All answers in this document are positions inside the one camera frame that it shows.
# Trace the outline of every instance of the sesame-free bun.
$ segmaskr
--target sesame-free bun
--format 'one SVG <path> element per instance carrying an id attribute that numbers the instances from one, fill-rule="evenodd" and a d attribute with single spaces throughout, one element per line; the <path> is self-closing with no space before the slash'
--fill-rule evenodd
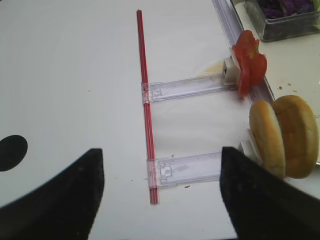
<path id="1" fill-rule="evenodd" d="M 316 166 L 319 130 L 310 106 L 299 96 L 286 95 L 272 104 L 278 119 L 285 150 L 285 174 L 301 179 Z"/>
<path id="2" fill-rule="evenodd" d="M 272 106 L 263 100 L 250 108 L 250 130 L 259 149 L 263 167 L 283 179 L 286 172 L 285 149 L 281 129 Z"/>

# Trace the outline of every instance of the purple cabbage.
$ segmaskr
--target purple cabbage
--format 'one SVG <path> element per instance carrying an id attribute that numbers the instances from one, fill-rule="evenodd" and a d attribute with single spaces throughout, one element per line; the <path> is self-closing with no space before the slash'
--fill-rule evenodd
<path id="1" fill-rule="evenodd" d="M 314 4 L 310 0 L 258 0 L 258 3 L 268 19 L 315 11 Z"/>

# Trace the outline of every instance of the plastic container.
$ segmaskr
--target plastic container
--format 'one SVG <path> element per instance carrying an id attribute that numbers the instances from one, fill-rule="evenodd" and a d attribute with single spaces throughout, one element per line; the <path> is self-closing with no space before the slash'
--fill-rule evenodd
<path id="1" fill-rule="evenodd" d="M 256 32 L 264 42 L 320 33 L 319 11 L 267 19 L 256 0 L 246 0 L 244 6 Z"/>

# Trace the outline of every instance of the tomato slice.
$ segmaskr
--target tomato slice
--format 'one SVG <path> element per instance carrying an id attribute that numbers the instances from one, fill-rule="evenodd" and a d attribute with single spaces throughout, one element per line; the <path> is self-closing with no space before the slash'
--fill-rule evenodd
<path id="1" fill-rule="evenodd" d="M 256 86 L 264 80 L 267 59 L 259 53 L 259 40 L 250 30 L 241 33 L 232 50 L 241 68 L 237 85 L 239 97 L 243 98 L 249 94 L 250 86 Z"/>
<path id="2" fill-rule="evenodd" d="M 263 82 L 267 71 L 266 56 L 258 53 L 254 58 L 250 59 L 250 85 L 257 86 Z"/>
<path id="3" fill-rule="evenodd" d="M 240 98 L 244 98 L 249 95 L 250 91 L 250 59 L 247 56 L 242 56 L 240 62 L 242 64 L 240 65 L 241 74 L 238 83 L 238 95 Z"/>

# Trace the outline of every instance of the black dot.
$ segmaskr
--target black dot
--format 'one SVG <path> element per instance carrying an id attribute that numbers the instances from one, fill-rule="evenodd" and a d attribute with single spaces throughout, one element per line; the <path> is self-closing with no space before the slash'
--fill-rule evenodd
<path id="1" fill-rule="evenodd" d="M 23 136 L 11 135 L 0 141 L 0 172 L 17 166 L 25 157 L 28 143 Z"/>

